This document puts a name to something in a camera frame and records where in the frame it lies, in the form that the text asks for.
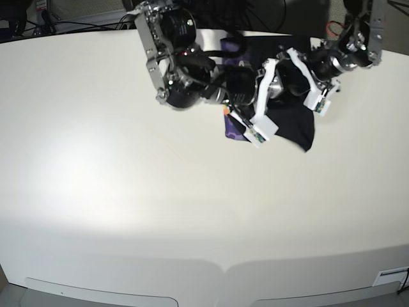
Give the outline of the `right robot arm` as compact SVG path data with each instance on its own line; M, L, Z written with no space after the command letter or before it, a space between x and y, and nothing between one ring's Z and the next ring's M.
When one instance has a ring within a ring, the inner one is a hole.
M138 30L160 103L182 110L209 100L227 106L248 129L278 129L267 116L268 87L277 61L268 60L259 70L215 61L239 59L246 53L247 42L239 29L251 24L250 1L124 1L123 7ZM197 43L198 28L225 31L235 48L203 50Z

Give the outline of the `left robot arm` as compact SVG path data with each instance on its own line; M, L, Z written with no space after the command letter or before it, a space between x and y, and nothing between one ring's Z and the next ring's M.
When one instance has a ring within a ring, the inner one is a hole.
M336 81L341 74L380 64L386 5L386 1L345 1L346 16L337 39L296 52L313 85L325 96L340 91Z

